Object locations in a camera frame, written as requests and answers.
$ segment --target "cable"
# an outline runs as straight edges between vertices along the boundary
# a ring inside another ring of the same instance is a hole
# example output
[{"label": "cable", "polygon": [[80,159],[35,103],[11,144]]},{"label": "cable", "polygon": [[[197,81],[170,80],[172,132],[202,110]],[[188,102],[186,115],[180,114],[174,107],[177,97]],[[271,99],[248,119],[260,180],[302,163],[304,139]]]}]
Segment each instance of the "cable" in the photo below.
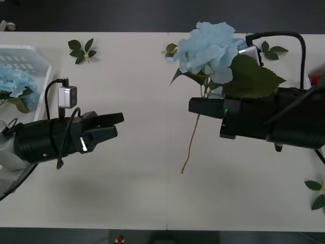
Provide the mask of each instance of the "cable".
[{"label": "cable", "polygon": [[301,44],[301,67],[300,67],[300,89],[304,88],[304,73],[305,73],[305,60],[306,60],[306,44],[304,38],[295,32],[264,32],[264,33],[255,33],[249,36],[246,36],[246,43],[248,46],[253,45],[253,40],[256,40],[261,37],[274,37],[274,36],[289,36],[295,37],[299,40]]},{"label": "cable", "polygon": [[45,108],[46,108],[47,119],[51,119],[50,118],[49,103],[48,103],[48,93],[49,93],[49,90],[50,90],[51,86],[56,84],[56,83],[62,83],[63,86],[68,86],[69,85],[69,80],[68,79],[56,79],[56,80],[51,81],[47,85],[47,87],[45,89]]},{"label": "cable", "polygon": [[319,157],[319,159],[323,162],[323,164],[325,164],[325,158],[321,154],[321,152],[318,149],[316,149],[315,152],[316,152],[317,156]]},{"label": "cable", "polygon": [[[69,83],[69,80],[67,79],[57,79],[57,80],[53,80],[52,82],[50,82],[46,89],[45,89],[45,107],[46,107],[46,115],[47,115],[47,118],[50,119],[50,112],[49,112],[49,105],[48,105],[48,92],[49,92],[49,89],[50,87],[55,84],[55,83],[63,83],[63,84],[67,84]],[[14,125],[13,127],[16,125],[17,123],[17,119],[13,119],[8,125],[10,125],[12,122],[14,122]],[[11,193],[13,193],[15,190],[18,189],[18,187],[20,187],[24,182],[25,180],[31,175],[31,173],[36,169],[36,167],[38,166],[38,164],[35,164],[32,169],[24,176],[24,178],[17,184],[15,185],[13,188],[11,188],[10,190],[8,190],[7,192],[5,192],[1,197],[0,197],[0,201],[4,200],[6,197],[8,197]]]},{"label": "cable", "polygon": [[[304,75],[305,75],[305,61],[306,61],[306,44],[304,41],[304,38],[295,32],[264,32],[264,33],[255,33],[249,36],[246,36],[246,43],[248,46],[253,45],[253,40],[256,40],[261,37],[273,37],[273,36],[289,36],[289,37],[295,37],[299,40],[301,44],[301,67],[300,67],[300,89],[304,89]],[[309,97],[316,88],[310,88],[305,94],[301,95],[299,98],[297,98],[295,101],[293,101],[291,104],[289,104],[286,108],[284,108],[282,111],[278,112],[277,114],[273,115],[271,118],[267,119],[265,122],[263,122],[263,125],[266,126],[277,119],[284,116],[286,113],[294,109],[298,104],[300,104],[303,100],[305,100],[307,97]]]},{"label": "cable", "polygon": [[67,139],[68,139],[68,134],[70,132],[70,127],[71,127],[72,121],[75,118],[77,112],[78,112],[78,116],[80,116],[81,115],[80,108],[76,108],[72,112],[72,115],[71,115],[71,117],[69,119],[66,130],[64,132],[64,137],[63,137],[63,141],[62,141],[62,144],[61,144],[61,147],[60,147],[59,156],[57,158],[56,169],[60,169],[62,167],[62,165],[63,165],[63,161],[62,161],[63,150],[64,150],[64,147],[66,146],[66,142],[67,142]]},{"label": "cable", "polygon": [[7,191],[6,193],[4,193],[1,197],[0,197],[0,202],[2,200],[4,200],[6,197],[8,197],[8,195],[10,195],[11,193],[13,193],[15,190],[17,190],[18,187],[21,186],[21,184],[23,184],[25,182],[25,180],[31,175],[31,173],[36,169],[36,167],[38,166],[38,164],[35,164],[32,169],[27,173],[27,175],[24,176],[24,178],[17,184],[15,185],[13,188],[11,188],[9,191]]},{"label": "cable", "polygon": [[296,100],[294,100],[292,103],[290,103],[288,106],[286,106],[284,109],[282,109],[280,112],[277,114],[273,115],[271,118],[267,119],[265,122],[263,122],[263,126],[266,126],[277,119],[281,118],[284,116],[286,113],[289,111],[293,110],[295,107],[297,107],[303,100],[308,98],[310,95],[313,94],[313,92],[317,90],[317,85],[311,87],[309,90],[307,90],[304,94],[299,96]]},{"label": "cable", "polygon": [[51,86],[54,85],[54,84],[56,84],[56,83],[59,83],[59,81],[58,80],[51,81],[47,85],[47,87],[45,89],[45,109],[46,109],[47,119],[51,119],[51,117],[50,117],[50,110],[49,110],[49,102],[48,102],[48,98],[47,97],[48,97],[49,90],[50,90]]},{"label": "cable", "polygon": [[12,122],[14,122],[14,124],[12,125],[12,127],[14,127],[17,124],[18,119],[14,118],[9,124],[8,126],[10,126],[12,124]]}]

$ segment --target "flower stem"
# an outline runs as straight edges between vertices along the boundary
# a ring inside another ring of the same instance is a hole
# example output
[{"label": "flower stem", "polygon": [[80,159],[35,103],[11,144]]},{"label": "flower stem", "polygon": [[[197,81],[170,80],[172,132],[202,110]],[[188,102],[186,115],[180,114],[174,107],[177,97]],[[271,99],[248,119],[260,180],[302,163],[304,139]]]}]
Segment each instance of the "flower stem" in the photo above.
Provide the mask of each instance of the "flower stem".
[{"label": "flower stem", "polygon": [[190,156],[190,154],[191,154],[191,147],[192,147],[193,137],[194,137],[195,131],[197,130],[199,119],[200,119],[200,114],[198,114],[197,122],[196,122],[196,124],[195,124],[194,131],[193,131],[193,134],[192,134],[192,137],[191,137],[191,141],[190,141],[190,143],[189,143],[189,147],[188,147],[188,155],[187,155],[187,159],[186,159],[186,161],[185,161],[185,163],[184,163],[184,165],[183,165],[182,173],[184,172],[184,169],[185,169],[185,167],[186,167],[186,164],[187,164],[187,162],[188,162],[188,160],[189,160],[189,156]]}]

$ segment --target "blue hydrangea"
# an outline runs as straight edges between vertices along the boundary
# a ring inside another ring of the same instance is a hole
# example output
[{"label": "blue hydrangea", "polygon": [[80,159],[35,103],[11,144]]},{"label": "blue hydrangea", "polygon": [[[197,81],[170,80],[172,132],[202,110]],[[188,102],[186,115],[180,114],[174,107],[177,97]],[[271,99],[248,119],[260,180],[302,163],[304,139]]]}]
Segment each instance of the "blue hydrangea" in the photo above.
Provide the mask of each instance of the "blue hydrangea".
[{"label": "blue hydrangea", "polygon": [[28,72],[14,69],[11,65],[0,65],[0,91],[9,92],[12,98],[17,98],[29,87],[34,93],[23,96],[24,102],[29,110],[37,106],[39,94],[37,86]]},{"label": "blue hydrangea", "polygon": [[168,61],[179,59],[182,73],[197,74],[203,70],[215,83],[225,84],[233,79],[229,66],[245,40],[234,38],[235,29],[224,23],[197,23],[197,29],[190,32],[189,39],[178,43],[177,53]]}]

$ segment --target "leaf sprig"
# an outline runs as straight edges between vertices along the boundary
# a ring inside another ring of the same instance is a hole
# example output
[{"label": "leaf sprig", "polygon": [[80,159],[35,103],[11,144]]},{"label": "leaf sprig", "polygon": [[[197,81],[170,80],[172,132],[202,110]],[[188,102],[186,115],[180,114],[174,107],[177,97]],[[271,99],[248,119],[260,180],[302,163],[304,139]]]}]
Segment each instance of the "leaf sprig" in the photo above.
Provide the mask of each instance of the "leaf sprig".
[{"label": "leaf sprig", "polygon": [[280,46],[271,47],[271,49],[270,49],[269,43],[264,41],[262,43],[262,52],[264,53],[264,56],[267,59],[278,60],[279,55],[284,54],[289,51],[287,49],[285,49],[284,47],[280,47]]},{"label": "leaf sprig", "polygon": [[165,57],[173,57],[177,52],[177,45],[174,43],[168,44],[166,51],[162,52],[165,54]]},{"label": "leaf sprig", "polygon": [[91,46],[93,43],[93,38],[90,39],[86,45],[84,50],[81,49],[81,44],[79,41],[77,40],[71,40],[68,42],[68,45],[70,47],[71,50],[73,50],[70,55],[73,57],[76,57],[76,64],[80,64],[81,62],[83,62],[85,59],[87,59],[88,63],[90,62],[89,59],[91,57],[94,57],[95,54],[97,53],[94,50],[90,50]]},{"label": "leaf sprig", "polygon": [[316,181],[313,181],[313,180],[308,180],[308,181],[305,181],[305,185],[313,190],[313,191],[320,191],[320,190],[323,190],[323,194],[321,194],[320,196],[318,196],[313,205],[311,206],[311,210],[317,210],[317,209],[320,209],[322,207],[325,207],[325,189],[324,189],[324,181],[321,180],[321,184],[316,182]]},{"label": "leaf sprig", "polygon": [[24,98],[22,98],[23,96],[27,96],[29,94],[33,93],[33,91],[26,86],[26,90],[23,92],[23,94],[21,94],[20,96],[18,96],[17,98],[12,98],[10,96],[11,93],[6,92],[6,91],[0,91],[0,106],[2,104],[6,104],[6,103],[11,103],[14,104],[18,111],[21,113],[29,113],[29,109],[27,108],[25,102],[24,102]]},{"label": "leaf sprig", "polygon": [[208,98],[211,92],[220,86],[223,88],[224,95],[236,98],[262,98],[270,95],[279,84],[285,82],[271,70],[259,66],[252,57],[247,55],[237,55],[230,68],[233,72],[233,80],[226,84],[213,82],[202,70],[193,74],[190,71],[182,73],[179,69],[171,84],[180,75],[185,75],[200,86],[204,86],[204,95],[201,95],[203,98]]}]

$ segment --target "robotic arm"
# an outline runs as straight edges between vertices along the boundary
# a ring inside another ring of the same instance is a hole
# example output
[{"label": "robotic arm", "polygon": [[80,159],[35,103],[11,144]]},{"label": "robotic arm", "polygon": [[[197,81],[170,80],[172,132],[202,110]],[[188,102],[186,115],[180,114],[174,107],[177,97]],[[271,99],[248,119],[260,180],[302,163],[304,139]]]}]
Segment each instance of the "robotic arm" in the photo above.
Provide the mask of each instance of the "robotic arm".
[{"label": "robotic arm", "polygon": [[81,116],[77,108],[76,118],[64,117],[65,109],[77,104],[77,88],[69,86],[67,79],[61,83],[59,118],[11,128],[0,120],[0,197],[13,192],[39,163],[58,160],[59,169],[61,158],[76,152],[90,153],[98,143],[117,137],[115,124],[124,121],[122,113],[97,115],[92,111]]},{"label": "robotic arm", "polygon": [[246,37],[247,48],[239,51],[253,57],[259,65],[260,50],[252,41],[268,36],[292,36],[302,45],[300,89],[280,88],[268,97],[241,99],[226,97],[224,100],[192,98],[189,111],[222,119],[220,137],[235,139],[250,137],[273,142],[277,151],[284,144],[311,148],[318,151],[325,144],[325,89],[324,84],[303,89],[306,47],[303,38],[296,33],[256,33]]}]

